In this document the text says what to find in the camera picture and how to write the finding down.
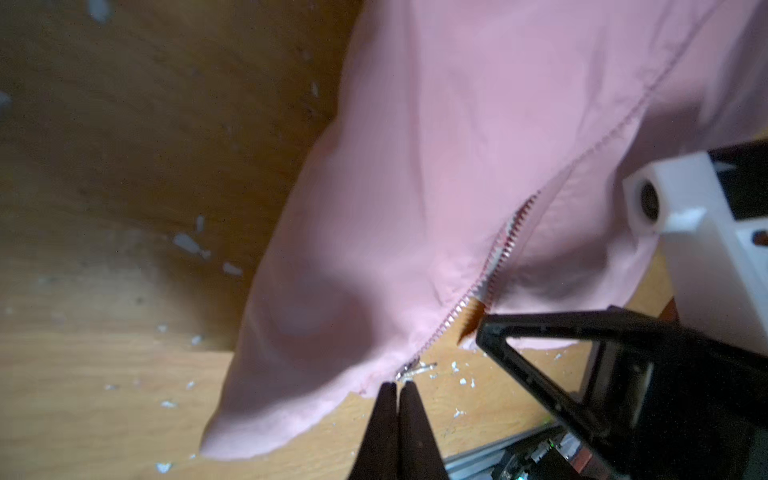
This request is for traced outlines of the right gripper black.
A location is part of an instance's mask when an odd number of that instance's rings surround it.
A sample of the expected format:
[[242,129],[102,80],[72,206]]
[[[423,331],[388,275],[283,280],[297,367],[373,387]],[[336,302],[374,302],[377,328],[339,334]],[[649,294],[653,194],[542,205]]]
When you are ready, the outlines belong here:
[[[572,399],[509,342],[589,341],[597,354]],[[630,479],[764,479],[767,359],[618,307],[488,315],[481,350]]]

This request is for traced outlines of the pink zip jacket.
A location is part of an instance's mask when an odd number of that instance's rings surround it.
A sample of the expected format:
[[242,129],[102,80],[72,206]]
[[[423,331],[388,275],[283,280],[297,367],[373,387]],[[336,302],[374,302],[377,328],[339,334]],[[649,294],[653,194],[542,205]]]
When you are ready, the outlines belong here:
[[628,302],[623,180],[767,126],[763,1],[369,1],[251,284],[201,454],[372,397],[464,311]]

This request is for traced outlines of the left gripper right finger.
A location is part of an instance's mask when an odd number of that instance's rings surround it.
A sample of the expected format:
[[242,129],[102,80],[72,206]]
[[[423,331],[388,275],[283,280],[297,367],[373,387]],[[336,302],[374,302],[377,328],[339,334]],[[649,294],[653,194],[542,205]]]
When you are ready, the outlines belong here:
[[406,382],[398,404],[398,478],[448,480],[417,385]]

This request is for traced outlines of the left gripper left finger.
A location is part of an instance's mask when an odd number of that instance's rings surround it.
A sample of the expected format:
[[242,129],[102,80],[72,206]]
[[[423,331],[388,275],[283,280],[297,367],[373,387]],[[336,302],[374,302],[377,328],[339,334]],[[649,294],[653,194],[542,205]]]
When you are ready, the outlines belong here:
[[398,473],[397,386],[381,385],[349,480],[396,479]]

